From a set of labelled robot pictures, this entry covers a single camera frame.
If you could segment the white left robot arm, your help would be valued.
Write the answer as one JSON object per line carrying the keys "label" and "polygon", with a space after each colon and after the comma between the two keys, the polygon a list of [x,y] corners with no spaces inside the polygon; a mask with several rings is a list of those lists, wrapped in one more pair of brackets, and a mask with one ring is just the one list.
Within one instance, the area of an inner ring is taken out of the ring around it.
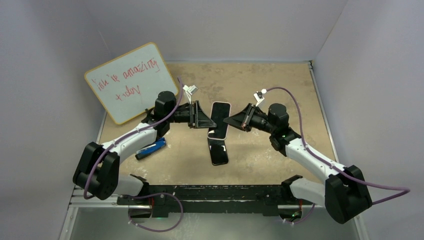
{"label": "white left robot arm", "polygon": [[84,190],[83,197],[105,200],[113,194],[128,195],[138,205],[146,203],[149,191],[145,179],[120,174],[120,165],[130,156],[162,138],[171,123],[186,123],[190,129],[208,129],[216,123],[200,107],[199,101],[180,104],[170,91],[158,94],[154,107],[135,128],[124,135],[98,144],[88,143],[80,157],[72,181]]}

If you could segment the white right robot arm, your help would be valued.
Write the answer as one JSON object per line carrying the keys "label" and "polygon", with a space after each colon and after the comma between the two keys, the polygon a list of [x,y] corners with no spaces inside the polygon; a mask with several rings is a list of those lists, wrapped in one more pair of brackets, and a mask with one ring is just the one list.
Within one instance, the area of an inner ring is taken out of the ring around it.
{"label": "white right robot arm", "polygon": [[296,161],[320,183],[295,175],[281,183],[280,196],[288,204],[306,200],[324,207],[339,224],[344,224],[373,205],[362,171],[352,165],[345,167],[309,147],[300,134],[289,125],[287,108],[273,103],[263,112],[252,103],[241,112],[229,116],[224,122],[244,132],[252,129],[269,133],[271,146],[285,157]]}

